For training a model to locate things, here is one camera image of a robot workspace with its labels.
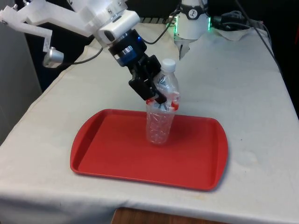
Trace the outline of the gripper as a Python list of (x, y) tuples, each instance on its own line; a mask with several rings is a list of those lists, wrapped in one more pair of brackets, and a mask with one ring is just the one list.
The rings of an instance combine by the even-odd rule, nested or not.
[(154, 84), (154, 78), (161, 71), (161, 64), (155, 55), (147, 56), (146, 44), (135, 29), (131, 29), (117, 39), (110, 47), (109, 52), (121, 67), (133, 65), (130, 70), (132, 79), (128, 82), (130, 87), (144, 100), (153, 99), (158, 104), (166, 102)]

